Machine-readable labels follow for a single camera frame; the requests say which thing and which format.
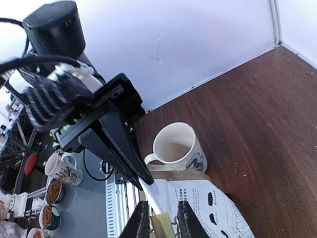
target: bowl of food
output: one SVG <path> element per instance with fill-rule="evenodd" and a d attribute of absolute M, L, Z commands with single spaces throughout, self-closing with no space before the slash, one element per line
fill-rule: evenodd
<path fill-rule="evenodd" d="M 60 212 L 52 205 L 44 205 L 40 211 L 40 227 L 49 231 L 55 230 L 60 224 Z"/>
<path fill-rule="evenodd" d="M 52 238 L 52 237 L 46 232 L 42 231 L 41 229 L 32 228 L 29 231 L 27 238 Z"/>
<path fill-rule="evenodd" d="M 46 190 L 46 201 L 50 205 L 61 202 L 65 196 L 65 191 L 65 184 L 53 178 Z"/>

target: wooden table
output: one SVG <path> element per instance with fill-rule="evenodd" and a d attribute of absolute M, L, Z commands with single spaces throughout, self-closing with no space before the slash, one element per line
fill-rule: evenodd
<path fill-rule="evenodd" d="M 136 123 L 143 157 L 176 121 L 195 129 L 207 175 L 257 238 L 317 237 L 315 69 L 278 47 L 190 91 Z"/>

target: red object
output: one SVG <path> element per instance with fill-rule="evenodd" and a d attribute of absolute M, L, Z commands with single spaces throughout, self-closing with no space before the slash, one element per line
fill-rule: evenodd
<path fill-rule="evenodd" d="M 36 167 L 39 155 L 37 153 L 31 154 L 24 166 L 24 174 L 28 176 Z"/>

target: coffee mug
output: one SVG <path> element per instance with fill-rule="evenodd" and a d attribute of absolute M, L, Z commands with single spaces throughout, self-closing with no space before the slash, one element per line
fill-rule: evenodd
<path fill-rule="evenodd" d="M 164 127 L 155 137 L 153 153 L 144 159 L 150 171 L 201 171 L 208 163 L 194 129 L 183 122 Z M 151 165 L 160 161 L 164 165 Z"/>
<path fill-rule="evenodd" d="M 84 177 L 83 171 L 77 168 L 76 157 L 67 152 L 62 156 L 53 153 L 45 164 L 45 174 L 74 186 L 78 186 Z"/>

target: black cylindrical camera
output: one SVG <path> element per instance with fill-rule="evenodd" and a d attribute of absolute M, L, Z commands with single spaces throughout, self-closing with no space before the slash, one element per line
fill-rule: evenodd
<path fill-rule="evenodd" d="M 43 5 L 24 19 L 23 27 L 40 56 L 56 54 L 77 59 L 86 46 L 74 1 Z"/>

